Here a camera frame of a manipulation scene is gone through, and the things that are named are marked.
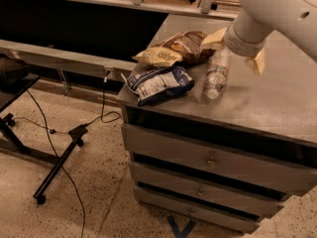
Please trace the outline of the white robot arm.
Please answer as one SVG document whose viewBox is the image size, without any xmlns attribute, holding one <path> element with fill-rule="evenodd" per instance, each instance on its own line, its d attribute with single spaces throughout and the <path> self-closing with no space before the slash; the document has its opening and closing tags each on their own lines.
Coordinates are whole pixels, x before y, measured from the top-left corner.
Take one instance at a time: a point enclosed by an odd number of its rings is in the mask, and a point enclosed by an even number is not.
<svg viewBox="0 0 317 238">
<path fill-rule="evenodd" d="M 317 0 L 239 0 L 233 23 L 206 38 L 203 49 L 228 48 L 245 59 L 255 75 L 264 71 L 264 44 L 278 31 L 317 60 Z"/>
</svg>

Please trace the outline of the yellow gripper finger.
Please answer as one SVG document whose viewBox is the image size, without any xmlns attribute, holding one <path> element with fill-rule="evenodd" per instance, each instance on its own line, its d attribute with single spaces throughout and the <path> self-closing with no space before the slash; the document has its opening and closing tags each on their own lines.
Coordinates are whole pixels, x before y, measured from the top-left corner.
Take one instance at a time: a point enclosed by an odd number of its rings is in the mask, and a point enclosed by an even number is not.
<svg viewBox="0 0 317 238">
<path fill-rule="evenodd" d="M 227 29 L 220 29 L 213 34 L 207 36 L 201 43 L 201 48 L 203 50 L 212 49 L 215 51 L 222 50 L 225 47 L 224 36 Z"/>
<path fill-rule="evenodd" d="M 246 58 L 245 62 L 255 76 L 261 76 L 265 69 L 264 50 L 261 50 L 254 57 Z"/>
</svg>

